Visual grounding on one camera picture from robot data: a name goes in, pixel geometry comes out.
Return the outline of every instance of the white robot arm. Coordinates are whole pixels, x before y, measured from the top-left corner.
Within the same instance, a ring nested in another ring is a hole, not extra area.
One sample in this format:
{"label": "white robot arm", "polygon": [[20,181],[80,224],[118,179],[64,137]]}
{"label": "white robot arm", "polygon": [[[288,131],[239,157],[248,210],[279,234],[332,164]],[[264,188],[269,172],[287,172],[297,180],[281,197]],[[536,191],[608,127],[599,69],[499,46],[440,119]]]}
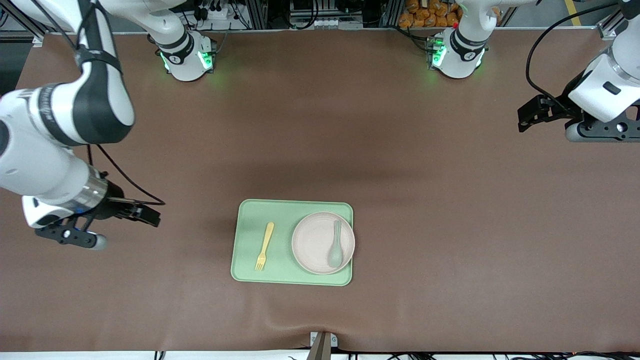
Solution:
{"label": "white robot arm", "polygon": [[520,132],[540,122],[570,119],[572,142],[640,142],[640,0],[618,2],[627,28],[557,97],[537,95],[518,109]]}
{"label": "white robot arm", "polygon": [[457,28],[435,35],[442,40],[439,50],[430,56],[432,66],[454,79],[466,78],[480,66],[484,47],[496,27],[494,6],[518,6],[534,0],[456,0],[463,8]]}
{"label": "white robot arm", "polygon": [[[106,11],[97,0],[15,1],[23,12],[79,33],[72,83],[10,92],[0,99],[0,187],[23,195],[28,224],[60,243],[101,249],[105,237],[87,231],[93,219],[128,218],[157,226],[159,213],[124,202],[122,190],[73,155],[81,144],[115,143],[134,124],[134,112]],[[79,217],[87,223],[75,228]]]}
{"label": "white robot arm", "polygon": [[197,31],[187,30],[169,11],[184,0],[102,0],[111,14],[149,32],[160,48],[167,71],[180,81],[193,81],[213,70],[214,43]]}

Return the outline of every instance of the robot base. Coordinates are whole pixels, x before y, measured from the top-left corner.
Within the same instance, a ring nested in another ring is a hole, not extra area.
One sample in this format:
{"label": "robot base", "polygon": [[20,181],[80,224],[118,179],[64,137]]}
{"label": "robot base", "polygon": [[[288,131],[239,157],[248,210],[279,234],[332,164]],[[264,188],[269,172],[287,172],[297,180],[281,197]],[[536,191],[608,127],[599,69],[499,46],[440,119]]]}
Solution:
{"label": "robot base", "polygon": [[484,49],[480,55],[474,55],[477,59],[463,61],[460,55],[451,51],[451,33],[453,33],[453,29],[450,28],[428,38],[426,44],[426,49],[429,51],[427,52],[427,64],[430,70],[437,69],[450,78],[463,79],[480,66]]}
{"label": "robot base", "polygon": [[173,75],[180,81],[194,81],[200,79],[204,74],[213,73],[216,62],[216,52],[218,44],[196,31],[190,32],[194,38],[195,46],[191,54],[187,55],[184,62],[174,64],[168,61],[162,53],[160,57],[164,61],[164,68],[167,74]]}

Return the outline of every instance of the wire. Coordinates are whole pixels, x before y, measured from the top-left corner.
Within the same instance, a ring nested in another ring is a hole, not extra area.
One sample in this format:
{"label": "wire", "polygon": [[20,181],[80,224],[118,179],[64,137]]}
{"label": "wire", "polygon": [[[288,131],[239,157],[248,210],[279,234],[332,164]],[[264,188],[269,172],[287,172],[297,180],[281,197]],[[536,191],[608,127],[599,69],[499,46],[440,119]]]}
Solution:
{"label": "wire", "polygon": [[216,55],[220,54],[220,51],[222,51],[222,47],[225,45],[225,41],[227,40],[227,36],[229,35],[230,30],[231,30],[231,22],[229,22],[229,28],[227,29],[227,32],[225,32],[225,37],[222,38],[220,47],[216,49]]}
{"label": "wire", "polygon": [[86,21],[89,19],[89,16],[95,11],[95,5],[97,3],[95,1],[91,2],[91,6],[89,6],[89,10],[82,16],[82,21],[80,22],[80,26],[78,27],[78,34],[76,38],[76,50],[80,49],[80,32],[85,30]]}
{"label": "wire", "polygon": [[251,27],[249,26],[249,23],[246,21],[246,19],[244,18],[244,15],[242,14],[242,11],[240,11],[240,6],[238,6],[238,3],[236,0],[231,0],[231,7],[234,9],[234,13],[236,15],[238,15],[238,20],[240,20],[240,23],[247,29],[247,30],[251,30]]}
{"label": "wire", "polygon": [[419,37],[417,35],[411,35],[409,33],[409,31],[408,31],[408,28],[407,28],[407,31],[405,31],[405,30],[402,30],[402,28],[400,28],[399,26],[396,26],[396,25],[389,25],[387,27],[398,30],[398,32],[400,32],[400,34],[402,34],[402,35],[404,35],[404,36],[406,36],[408,38],[413,38],[413,39],[422,40],[422,41],[426,41],[428,39],[427,37]]}
{"label": "wire", "polygon": [[368,24],[373,24],[374,22],[380,22],[380,19],[382,19],[382,16],[381,16],[381,17],[378,17],[376,20],[372,20],[372,21],[358,21],[358,22],[359,22],[360,24],[363,24],[363,25],[368,25]]}
{"label": "wire", "polygon": [[413,44],[420,50],[424,51],[425,53],[428,53],[429,51],[425,48],[420,46],[420,44],[418,44],[416,41],[416,39],[413,37],[413,35],[411,35],[411,31],[409,31],[409,28],[406,29],[407,34],[409,34],[409,38],[411,39],[411,42],[413,42]]}
{"label": "wire", "polygon": [[563,22],[567,21],[567,20],[571,20],[574,17],[578,17],[587,13],[591,13],[591,12],[595,12],[598,10],[602,10],[602,9],[606,9],[606,8],[610,8],[612,6],[617,5],[617,3],[614,4],[605,4],[605,5],[600,5],[600,6],[596,6],[593,8],[590,8],[588,10],[583,10],[581,12],[577,12],[574,13],[572,15],[569,15],[567,17],[563,17],[562,19],[558,20],[556,23],[554,23],[553,25],[549,26],[541,35],[540,37],[538,37],[538,39],[536,40],[535,43],[533,43],[533,46],[531,47],[531,50],[529,51],[529,55],[527,57],[527,67],[525,69],[525,77],[527,78],[527,82],[529,83],[529,85],[531,85],[532,88],[536,89],[537,91],[539,91],[541,94],[547,96],[549,99],[553,100],[553,102],[555,102],[563,111],[567,112],[568,114],[575,114],[572,111],[569,111],[569,109],[567,109],[564,105],[562,105],[560,103],[560,101],[558,101],[558,99],[556,99],[553,95],[551,95],[548,91],[546,91],[545,89],[541,88],[540,86],[536,85],[536,83],[533,82],[533,80],[531,79],[531,76],[529,74],[529,70],[531,67],[531,58],[533,57],[533,52],[536,50],[536,48],[538,47],[538,44],[540,44],[540,42],[542,41],[542,39],[551,32],[551,30],[553,30],[554,28],[556,28],[558,25],[562,24]]}
{"label": "wire", "polygon": [[189,18],[187,17],[187,14],[184,13],[184,9],[183,9],[182,5],[180,5],[180,11],[182,12],[182,16],[184,17],[184,20],[187,22],[187,28],[189,30],[195,30],[196,28],[193,27],[191,21],[189,21]]}
{"label": "wire", "polygon": [[107,160],[109,160],[109,162],[113,165],[113,167],[116,168],[116,170],[118,170],[118,172],[120,173],[120,175],[122,175],[122,177],[124,177],[129,184],[132,184],[133,187],[135,187],[136,189],[138,189],[140,192],[144,193],[146,196],[154,199],[156,202],[151,202],[151,201],[137,201],[137,204],[145,204],[145,205],[158,205],[158,206],[162,206],[162,205],[166,205],[166,202],[164,202],[162,199],[160,199],[159,197],[153,195],[152,193],[146,191],[145,189],[143,189],[140,185],[136,184],[135,181],[133,181],[119,166],[118,164],[116,164],[115,160],[107,153],[106,150],[104,150],[104,148],[102,147],[102,145],[97,144],[96,145],[98,147],[98,149],[100,149],[100,151],[102,151],[103,155],[105,158],[107,158]]}
{"label": "wire", "polygon": [[399,352],[396,354],[392,354],[390,358],[387,360],[400,360],[401,356],[407,356],[410,360],[436,360],[433,355],[435,353],[428,352]]}
{"label": "wire", "polygon": [[65,37],[65,40],[67,41],[67,43],[69,44],[69,46],[72,49],[76,48],[76,45],[74,44],[73,41],[71,41],[71,38],[69,37],[69,35],[67,35],[67,33],[62,29],[62,27],[58,24],[57,21],[55,21],[53,19],[53,17],[51,17],[51,15],[47,12],[47,10],[45,10],[42,5],[40,5],[40,3],[36,0],[31,0],[31,2],[38,8],[38,10],[40,10],[46,17],[47,19],[49,19],[49,21],[51,21],[51,24],[53,24],[53,27],[56,28],[56,31],[61,33],[63,37]]}
{"label": "wire", "polygon": [[307,29],[309,27],[311,27],[311,25],[316,23],[316,20],[318,19],[318,15],[320,15],[320,4],[318,3],[318,0],[314,0],[314,4],[316,5],[316,14],[314,15],[314,9],[313,7],[311,7],[311,19],[309,19],[309,22],[307,23],[307,25],[304,25],[303,27],[299,28],[296,25],[292,25],[289,20],[286,17],[287,11],[285,11],[285,4],[286,0],[282,0],[282,20],[284,20],[285,24],[287,24],[291,29],[296,29],[296,30],[304,30]]}
{"label": "wire", "polygon": [[86,144],[86,158],[89,160],[89,165],[93,166],[93,154],[91,153],[91,144]]}

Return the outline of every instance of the fork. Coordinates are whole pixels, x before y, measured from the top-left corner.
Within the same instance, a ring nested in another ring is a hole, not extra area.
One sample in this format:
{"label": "fork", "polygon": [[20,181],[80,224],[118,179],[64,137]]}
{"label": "fork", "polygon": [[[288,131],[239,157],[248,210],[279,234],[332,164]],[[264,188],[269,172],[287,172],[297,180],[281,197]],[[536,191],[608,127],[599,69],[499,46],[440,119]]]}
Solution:
{"label": "fork", "polygon": [[262,241],[262,251],[258,255],[258,261],[255,262],[255,271],[262,271],[264,263],[267,262],[267,246],[269,245],[271,234],[273,234],[273,226],[274,223],[272,222],[267,224],[267,230],[264,232],[264,240]]}

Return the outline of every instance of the table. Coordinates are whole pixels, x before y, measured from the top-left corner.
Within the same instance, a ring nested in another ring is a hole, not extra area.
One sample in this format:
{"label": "table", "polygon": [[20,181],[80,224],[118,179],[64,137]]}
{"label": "table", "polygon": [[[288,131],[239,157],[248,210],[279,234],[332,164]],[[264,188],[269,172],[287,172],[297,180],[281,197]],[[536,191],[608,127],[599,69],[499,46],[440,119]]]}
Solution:
{"label": "table", "polygon": [[[192,83],[116,37],[137,123],[106,148],[168,203],[161,226],[110,219],[92,226],[105,251],[61,246],[0,192],[0,350],[298,348],[318,330],[359,351],[640,350],[640,147],[518,133],[539,34],[496,31],[457,81],[394,31],[233,34]],[[602,46],[553,31],[532,76],[557,94]],[[19,88],[77,76],[48,36]],[[351,204],[352,282],[234,281],[249,198]]]}

